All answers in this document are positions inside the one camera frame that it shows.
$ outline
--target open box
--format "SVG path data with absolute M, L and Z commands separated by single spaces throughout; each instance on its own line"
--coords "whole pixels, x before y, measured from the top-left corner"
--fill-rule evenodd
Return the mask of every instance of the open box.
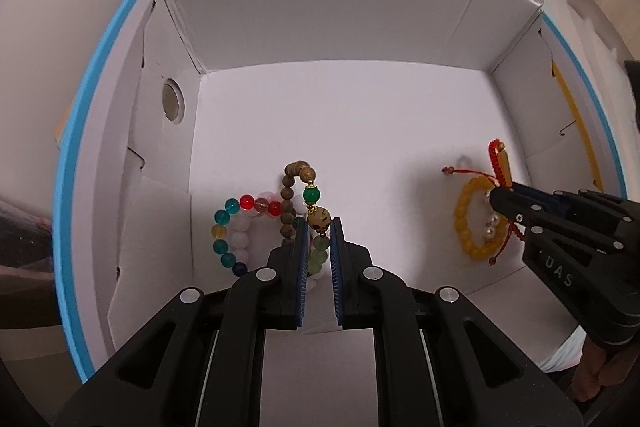
M 494 267 L 462 252 L 452 213 L 466 180 L 441 172 L 489 170 L 499 137 L 518 182 L 636 197 L 636 138 L 620 147 L 628 123 L 610 118 L 625 93 L 602 83 L 620 68 L 597 38 L 585 51 L 564 34 L 562 0 L 548 13 L 543 2 L 125 0 L 71 111 L 54 200 L 56 287 L 81 378 L 180 289 L 233 284 L 211 250 L 213 213 L 277 191 L 298 159 L 375 264 L 423 290 L 456 286 L 535 362 L 552 355 L 575 321 L 517 241 Z M 275 224 L 252 230 L 249 268 L 277 245 Z M 324 400 L 348 405 L 340 425 L 373 423 L 372 336 L 332 315 L 320 279 L 303 328 L 268 335 L 265 425 Z M 285 396 L 299 407 L 283 413 Z M 331 414 L 315 410 L 310 425 Z

